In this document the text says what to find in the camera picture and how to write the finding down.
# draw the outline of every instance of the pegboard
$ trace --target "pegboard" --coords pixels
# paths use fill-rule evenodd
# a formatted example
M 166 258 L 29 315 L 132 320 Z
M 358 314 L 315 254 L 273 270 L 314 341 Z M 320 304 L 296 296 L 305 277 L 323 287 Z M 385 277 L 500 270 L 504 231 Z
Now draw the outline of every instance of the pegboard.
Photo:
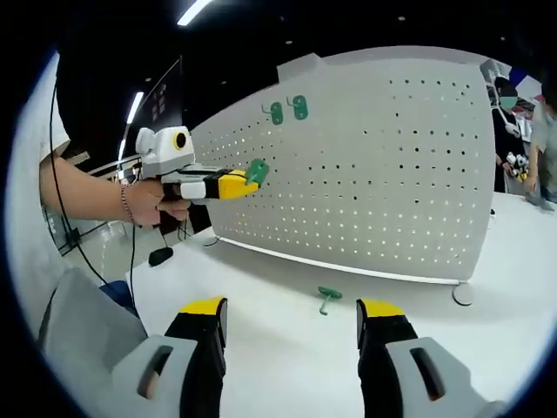
M 297 115 L 300 96 L 306 113 Z M 263 112 L 276 103 L 281 118 Z M 221 111 L 192 137 L 203 164 L 245 168 L 263 158 L 271 167 L 257 194 L 209 204 L 217 235 L 379 272 L 457 280 L 473 273 L 494 162 L 477 67 L 321 63 Z

